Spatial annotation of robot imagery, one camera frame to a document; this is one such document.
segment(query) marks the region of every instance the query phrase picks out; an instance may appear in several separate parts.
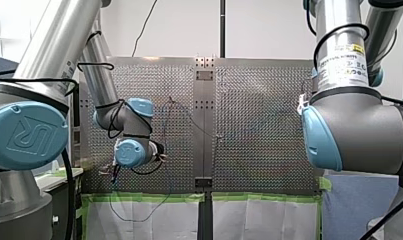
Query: white wall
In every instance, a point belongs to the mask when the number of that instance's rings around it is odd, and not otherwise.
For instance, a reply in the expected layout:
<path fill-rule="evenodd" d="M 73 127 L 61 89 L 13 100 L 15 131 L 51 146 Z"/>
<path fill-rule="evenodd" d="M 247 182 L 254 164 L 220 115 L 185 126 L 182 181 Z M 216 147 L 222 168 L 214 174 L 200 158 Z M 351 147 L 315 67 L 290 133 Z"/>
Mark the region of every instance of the white wall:
<path fill-rule="evenodd" d="M 19 62 L 49 0 L 0 1 L 0 57 Z"/>
<path fill-rule="evenodd" d="M 362 5 L 363 21 L 369 8 Z M 219 55 L 219 0 L 159 0 L 135 56 Z M 151 0 L 114 0 L 102 11 L 102 28 L 112 55 L 130 56 Z M 301 0 L 228 0 L 226 56 L 229 58 L 311 59 Z M 403 20 L 397 44 L 384 60 L 384 95 L 403 97 Z"/>
<path fill-rule="evenodd" d="M 20 61 L 49 0 L 0 1 L 0 56 Z M 153 0 L 113 0 L 102 10 L 102 28 L 112 55 L 130 56 Z M 219 55 L 219 0 L 158 0 L 136 56 Z M 368 4 L 363 3 L 363 21 Z M 228 0 L 229 58 L 311 59 L 315 38 L 301 0 Z M 403 97 L 403 20 L 385 58 L 384 95 Z"/>

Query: black cable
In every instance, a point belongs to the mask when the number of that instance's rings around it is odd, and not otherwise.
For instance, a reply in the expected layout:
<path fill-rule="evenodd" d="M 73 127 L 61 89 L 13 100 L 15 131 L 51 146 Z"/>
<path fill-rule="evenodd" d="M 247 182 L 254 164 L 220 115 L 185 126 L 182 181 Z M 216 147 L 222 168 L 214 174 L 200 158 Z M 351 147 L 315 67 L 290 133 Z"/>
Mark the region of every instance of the black cable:
<path fill-rule="evenodd" d="M 113 204 L 111 202 L 111 195 L 110 195 L 110 208 L 113 211 L 114 215 L 116 215 L 120 220 L 124 221 L 124 222 L 138 222 L 138 223 L 142 223 L 142 222 L 146 222 L 148 219 L 150 219 L 150 217 L 154 214 L 154 212 L 161 207 L 161 205 L 163 205 L 167 199 L 169 199 L 170 195 L 172 194 L 172 184 L 171 184 L 171 178 L 170 178 L 170 174 L 169 174 L 169 170 L 167 169 L 167 164 L 164 163 L 164 169 L 165 169 L 165 173 L 167 175 L 167 179 L 169 180 L 169 192 L 167 193 L 167 196 L 163 199 L 163 201 L 161 201 L 152 211 L 151 213 L 142 220 L 134 220 L 134 219 L 125 219 L 122 216 L 120 216 L 120 214 L 117 213 L 117 211 L 114 209 Z"/>
<path fill-rule="evenodd" d="M 314 36 L 316 36 L 316 31 L 314 30 L 313 26 L 311 25 L 311 19 L 310 19 L 310 0 L 307 0 L 307 2 L 306 2 L 306 14 L 307 14 L 307 25 L 308 25 L 308 28 L 310 29 L 310 32 L 313 33 Z"/>
<path fill-rule="evenodd" d="M 68 184 L 68 214 L 67 214 L 67 228 L 66 228 L 66 240 L 72 238 L 73 225 L 75 219 L 75 208 L 74 208 L 74 179 L 73 179 L 73 169 L 71 168 L 71 162 L 68 157 L 67 150 L 64 149 L 61 153 L 63 157 L 64 167 L 66 169 L 66 177 Z"/>
<path fill-rule="evenodd" d="M 94 38 L 97 35 L 101 36 L 102 32 L 101 31 L 96 31 L 96 32 L 91 33 L 91 35 L 89 35 L 89 37 L 88 37 L 88 40 L 86 40 L 86 45 L 88 45 L 88 43 L 92 40 L 92 38 Z"/>
<path fill-rule="evenodd" d="M 1 71 L 0 76 L 7 75 L 7 74 L 13 74 L 15 73 L 14 70 L 6 70 L 6 71 Z M 34 78 L 34 79 L 22 79 L 22 78 L 0 78 L 0 82 L 8 82 L 8 83 L 19 83 L 19 82 L 68 82 L 73 84 L 73 88 L 68 91 L 64 96 L 68 96 L 71 93 L 73 93 L 77 87 L 79 86 L 79 83 L 71 78 Z"/>
<path fill-rule="evenodd" d="M 136 175 L 140 175 L 140 176 L 151 175 L 151 174 L 155 173 L 156 171 L 158 171 L 158 169 L 160 169 L 161 166 L 163 165 L 163 161 L 160 160 L 159 162 L 160 163 L 157 165 L 157 167 L 155 167 L 153 170 L 148 171 L 148 172 L 138 172 L 134 168 L 131 168 L 130 170 L 132 170 L 132 172 L 134 172 Z"/>
<path fill-rule="evenodd" d="M 393 40 L 392 40 L 391 47 L 389 47 L 389 49 L 385 52 L 384 55 L 382 55 L 382 57 L 378 58 L 378 59 L 375 60 L 373 63 L 369 64 L 367 67 L 371 67 L 371 66 L 373 66 L 375 63 L 384 60 L 384 58 L 385 58 L 386 56 L 388 56 L 388 54 L 391 53 L 392 49 L 393 49 L 394 46 L 395 46 L 395 43 L 397 42 L 397 35 L 398 35 L 398 30 L 395 30 L 395 32 L 394 32 L 394 38 L 393 38 Z"/>
<path fill-rule="evenodd" d="M 83 72 L 83 70 L 80 66 L 104 66 L 104 67 L 107 67 L 107 69 L 110 71 L 113 71 L 115 68 L 114 65 L 111 63 L 78 63 L 77 68 L 81 72 Z"/>
<path fill-rule="evenodd" d="M 136 116 L 139 117 L 139 119 L 145 123 L 145 125 L 148 127 L 150 134 L 152 133 L 152 126 L 151 124 L 145 120 L 145 118 L 143 116 L 141 116 L 141 114 L 139 114 L 138 112 L 135 111 L 135 109 L 129 104 L 127 103 L 124 99 L 119 99 L 120 105 L 115 109 L 115 112 L 113 114 L 110 115 L 110 125 L 108 126 L 108 138 L 110 139 L 114 139 L 116 137 L 118 137 L 123 131 L 118 132 L 117 134 L 111 136 L 111 131 L 113 130 L 117 130 L 117 128 L 114 126 L 114 122 L 116 121 L 116 119 L 118 118 L 118 115 L 120 113 L 120 111 L 123 109 L 123 106 L 126 105 Z"/>
<path fill-rule="evenodd" d="M 339 27 L 334 28 L 332 31 L 326 33 L 322 39 L 317 43 L 316 48 L 314 49 L 314 54 L 313 54 L 313 63 L 314 63 L 314 68 L 317 70 L 317 56 L 319 55 L 320 48 L 322 45 L 329 39 L 331 38 L 337 31 L 343 29 L 343 28 L 349 28 L 349 27 L 358 27 L 363 29 L 366 32 L 366 36 L 364 37 L 364 40 L 366 40 L 369 37 L 370 31 L 369 28 L 362 24 L 362 23 L 348 23 L 345 25 L 341 25 Z"/>
<path fill-rule="evenodd" d="M 151 10 L 149 11 L 149 14 L 148 14 L 147 18 L 145 19 L 144 26 L 142 27 L 142 31 L 141 31 L 141 33 L 139 34 L 138 38 L 136 38 L 136 41 L 135 41 L 135 48 L 133 49 L 132 57 L 135 56 L 136 49 L 138 48 L 139 39 L 142 37 L 142 34 L 144 34 L 145 27 L 147 26 L 148 20 L 149 20 L 149 18 L 151 17 L 152 11 L 154 10 L 154 7 L 155 7 L 155 5 L 157 4 L 157 1 L 158 1 L 158 0 L 155 0 L 154 3 L 152 4 Z"/>
<path fill-rule="evenodd" d="M 386 97 L 386 96 L 381 96 L 381 99 L 388 101 L 388 102 L 399 104 L 400 106 L 403 106 L 403 100 L 398 100 L 398 99 L 390 98 L 390 97 Z"/>
<path fill-rule="evenodd" d="M 360 240 L 367 240 L 372 235 L 378 231 L 386 222 L 388 222 L 392 217 L 394 217 L 399 211 L 403 209 L 403 201 L 401 201 L 395 208 L 393 208 L 389 213 L 387 213 L 381 221 L 379 221 L 375 226 L 373 226 L 369 231 L 367 231 Z"/>
<path fill-rule="evenodd" d="M 110 115 L 110 125 L 108 126 L 108 131 L 107 131 L 107 135 L 108 135 L 109 139 L 114 139 L 123 132 L 123 130 L 122 130 L 122 131 L 119 131 L 114 136 L 111 136 L 111 131 L 117 130 L 117 128 L 114 126 L 114 122 L 116 121 L 117 117 L 119 116 L 119 113 L 124 105 L 124 100 L 119 100 L 119 102 L 120 102 L 120 105 L 116 109 L 114 109 L 115 112 Z"/>

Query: gray joint housing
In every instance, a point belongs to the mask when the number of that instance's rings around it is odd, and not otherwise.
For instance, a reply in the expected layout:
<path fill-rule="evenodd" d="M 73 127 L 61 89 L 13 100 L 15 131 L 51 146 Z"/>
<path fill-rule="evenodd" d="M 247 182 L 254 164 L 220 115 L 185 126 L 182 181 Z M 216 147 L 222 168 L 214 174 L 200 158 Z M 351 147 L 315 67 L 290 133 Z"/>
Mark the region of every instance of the gray joint housing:
<path fill-rule="evenodd" d="M 398 174 L 403 165 L 403 117 L 397 107 L 382 105 L 378 92 L 368 90 L 376 95 L 316 96 L 312 106 L 333 135 L 343 170 Z"/>

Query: metal bracket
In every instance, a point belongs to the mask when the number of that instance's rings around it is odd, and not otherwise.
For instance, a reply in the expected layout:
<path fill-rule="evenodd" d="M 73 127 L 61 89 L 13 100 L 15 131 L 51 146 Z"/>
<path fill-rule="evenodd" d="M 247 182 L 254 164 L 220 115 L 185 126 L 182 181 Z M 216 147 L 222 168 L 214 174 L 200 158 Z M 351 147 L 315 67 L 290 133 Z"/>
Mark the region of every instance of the metal bracket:
<path fill-rule="evenodd" d="M 197 80 L 213 81 L 213 71 L 197 71 Z"/>
<path fill-rule="evenodd" d="M 213 186 L 213 179 L 211 177 L 196 177 L 195 188 L 211 188 Z"/>

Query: vertical metal pole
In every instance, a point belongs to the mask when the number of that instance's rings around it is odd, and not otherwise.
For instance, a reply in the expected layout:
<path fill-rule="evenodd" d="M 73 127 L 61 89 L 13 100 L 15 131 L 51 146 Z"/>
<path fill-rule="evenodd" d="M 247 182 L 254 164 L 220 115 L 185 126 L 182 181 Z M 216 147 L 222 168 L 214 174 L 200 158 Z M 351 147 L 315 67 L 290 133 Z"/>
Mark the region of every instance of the vertical metal pole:
<path fill-rule="evenodd" d="M 220 58 L 226 57 L 226 0 L 220 0 Z"/>

